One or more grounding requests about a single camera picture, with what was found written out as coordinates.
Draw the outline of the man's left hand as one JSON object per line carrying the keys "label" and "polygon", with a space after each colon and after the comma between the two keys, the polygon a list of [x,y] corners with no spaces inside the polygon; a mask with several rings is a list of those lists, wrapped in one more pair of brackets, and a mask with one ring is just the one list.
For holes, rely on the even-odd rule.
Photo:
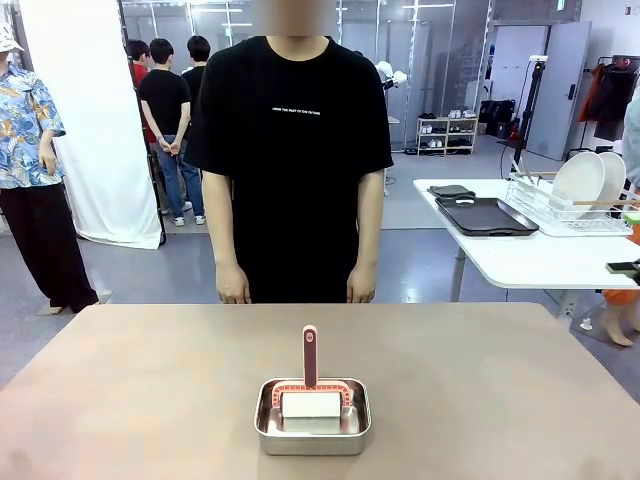
{"label": "man's left hand", "polygon": [[348,303],[370,303],[375,296],[376,270],[374,265],[357,264],[347,281]]}

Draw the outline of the man's right hand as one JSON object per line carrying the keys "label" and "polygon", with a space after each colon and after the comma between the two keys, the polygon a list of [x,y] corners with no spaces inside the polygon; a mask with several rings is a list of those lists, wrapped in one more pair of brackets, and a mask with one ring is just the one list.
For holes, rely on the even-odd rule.
{"label": "man's right hand", "polygon": [[216,289],[223,304],[251,304],[249,282],[236,263],[216,264]]}

